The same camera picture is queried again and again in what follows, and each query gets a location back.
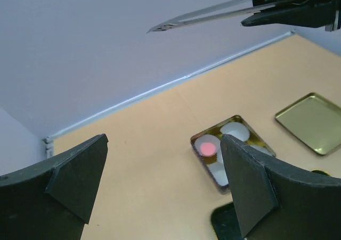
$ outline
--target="pink circle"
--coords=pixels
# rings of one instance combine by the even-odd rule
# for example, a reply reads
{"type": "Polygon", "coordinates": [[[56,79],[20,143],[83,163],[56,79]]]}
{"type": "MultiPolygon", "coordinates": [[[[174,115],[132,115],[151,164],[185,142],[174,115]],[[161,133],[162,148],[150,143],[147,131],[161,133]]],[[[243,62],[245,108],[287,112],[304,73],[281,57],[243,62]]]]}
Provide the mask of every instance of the pink circle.
{"type": "Polygon", "coordinates": [[[200,151],[203,156],[213,156],[217,149],[213,143],[202,143],[200,145],[200,151]]]}

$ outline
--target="tabletop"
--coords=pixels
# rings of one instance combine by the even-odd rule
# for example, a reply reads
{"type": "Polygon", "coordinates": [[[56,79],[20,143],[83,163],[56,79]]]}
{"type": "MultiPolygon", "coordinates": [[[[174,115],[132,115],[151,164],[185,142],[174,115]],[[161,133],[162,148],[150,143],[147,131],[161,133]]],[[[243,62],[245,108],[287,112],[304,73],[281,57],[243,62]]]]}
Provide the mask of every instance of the tabletop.
{"type": "Polygon", "coordinates": [[[340,81],[341,57],[296,35],[56,139],[56,154],[109,139],[82,240],[216,239],[210,214],[232,197],[217,191],[190,137],[236,114],[278,159],[341,178],[341,149],[318,156],[274,119],[310,92],[341,105],[340,81]]]}

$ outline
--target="tray with round containers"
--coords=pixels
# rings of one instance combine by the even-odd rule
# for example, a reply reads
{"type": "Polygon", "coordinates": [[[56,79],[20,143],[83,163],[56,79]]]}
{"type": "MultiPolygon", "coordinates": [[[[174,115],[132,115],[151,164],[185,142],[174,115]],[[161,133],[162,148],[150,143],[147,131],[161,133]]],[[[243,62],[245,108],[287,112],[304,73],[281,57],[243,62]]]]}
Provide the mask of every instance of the tray with round containers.
{"type": "Polygon", "coordinates": [[[220,193],[229,191],[229,181],[225,173],[220,140],[223,134],[233,135],[251,147],[271,156],[274,151],[240,116],[235,115],[191,137],[191,145],[197,158],[213,180],[220,193]]]}

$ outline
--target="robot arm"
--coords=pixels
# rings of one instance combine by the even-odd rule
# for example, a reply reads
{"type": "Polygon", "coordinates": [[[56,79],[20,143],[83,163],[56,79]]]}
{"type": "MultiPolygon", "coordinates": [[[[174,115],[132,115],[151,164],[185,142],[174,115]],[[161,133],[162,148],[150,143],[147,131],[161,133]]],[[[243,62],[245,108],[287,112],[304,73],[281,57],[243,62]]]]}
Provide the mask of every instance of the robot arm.
{"type": "Polygon", "coordinates": [[[241,22],[243,26],[261,26],[280,23],[311,28],[325,26],[326,31],[335,31],[341,28],[340,10],[341,0],[232,0],[180,15],[158,24],[148,32],[166,31],[248,13],[253,13],[253,15],[241,22]],[[247,1],[252,1],[253,7],[198,18],[198,16],[247,1]]]}

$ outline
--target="wall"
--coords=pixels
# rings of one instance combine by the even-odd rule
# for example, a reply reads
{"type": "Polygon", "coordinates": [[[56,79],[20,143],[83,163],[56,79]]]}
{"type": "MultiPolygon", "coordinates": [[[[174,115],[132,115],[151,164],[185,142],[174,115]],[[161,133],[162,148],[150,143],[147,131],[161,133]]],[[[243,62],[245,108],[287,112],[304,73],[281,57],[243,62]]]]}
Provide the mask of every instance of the wall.
{"type": "Polygon", "coordinates": [[[146,34],[225,1],[0,0],[0,106],[44,138],[291,29],[239,17],[146,34]]]}
{"type": "Polygon", "coordinates": [[[45,158],[45,144],[0,108],[0,175],[45,158]]]}
{"type": "Polygon", "coordinates": [[[341,55],[341,30],[328,32],[323,28],[310,29],[310,28],[297,28],[297,32],[316,44],[341,55]]]}

